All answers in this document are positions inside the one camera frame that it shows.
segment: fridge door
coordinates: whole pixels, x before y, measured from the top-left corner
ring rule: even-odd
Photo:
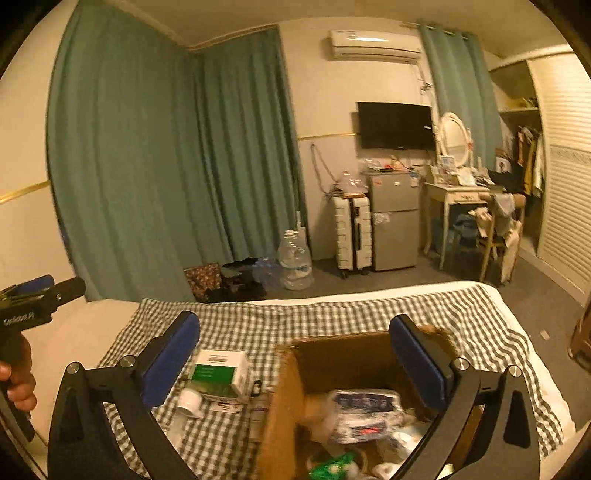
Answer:
[[[374,221],[374,269],[413,267],[418,256],[418,210],[388,212],[387,221]]]
[[[369,199],[372,212],[418,210],[418,180],[410,173],[369,175]]]

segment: human hand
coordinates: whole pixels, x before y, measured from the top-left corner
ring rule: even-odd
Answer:
[[[33,360],[31,359],[31,345],[22,333],[19,334],[21,342],[21,357],[15,365],[0,362],[0,381],[10,380],[8,387],[8,399],[14,406],[22,411],[31,411],[37,405],[35,390],[35,377],[31,373]]]

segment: power cord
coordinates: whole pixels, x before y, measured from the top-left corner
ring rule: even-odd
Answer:
[[[318,186],[320,187],[320,190],[322,191],[322,193],[324,193],[324,196],[327,199],[329,199],[331,197],[340,196],[342,192],[341,192],[341,189],[338,187],[339,182],[337,181],[335,176],[332,174],[332,172],[330,171],[330,169],[326,165],[324,158],[322,158],[322,153],[320,152],[320,149],[318,148],[318,146],[315,143],[310,144],[310,153],[312,155],[312,165],[314,165],[314,172],[316,173],[316,180],[318,181]],[[328,174],[330,175],[330,178],[333,181],[332,187],[330,188],[330,190],[328,192],[322,186],[322,178],[320,178],[320,170],[318,168],[316,154],[318,155],[318,158],[320,159],[322,166],[328,172]]]
[[[429,93],[430,94],[429,105],[431,106],[431,100],[435,100],[434,95],[433,95],[433,84],[429,83],[425,80],[425,74],[423,72],[423,67],[421,67],[421,64],[419,62],[416,62],[415,65],[417,66],[417,70],[418,70],[418,79],[421,82],[421,85],[419,87],[419,89],[421,91],[421,96],[423,95],[423,93]]]

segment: metal screw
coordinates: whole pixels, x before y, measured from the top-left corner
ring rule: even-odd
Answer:
[[[125,355],[121,360],[119,360],[119,365],[123,368],[129,368],[134,366],[135,357],[133,355]]]
[[[78,362],[72,362],[66,368],[66,372],[68,372],[70,375],[72,375],[72,374],[75,374],[79,369],[80,369],[80,364]]]
[[[468,370],[470,368],[470,362],[468,360],[466,360],[465,358],[456,358],[453,361],[453,365],[458,369],[458,370]]]
[[[509,367],[509,373],[511,375],[513,375],[514,377],[520,377],[521,376],[521,368],[519,368],[517,365],[511,365]]]

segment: white suitcase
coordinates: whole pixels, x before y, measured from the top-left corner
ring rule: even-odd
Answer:
[[[361,270],[367,275],[372,264],[371,211],[367,197],[333,198],[336,221],[336,262],[341,276]]]

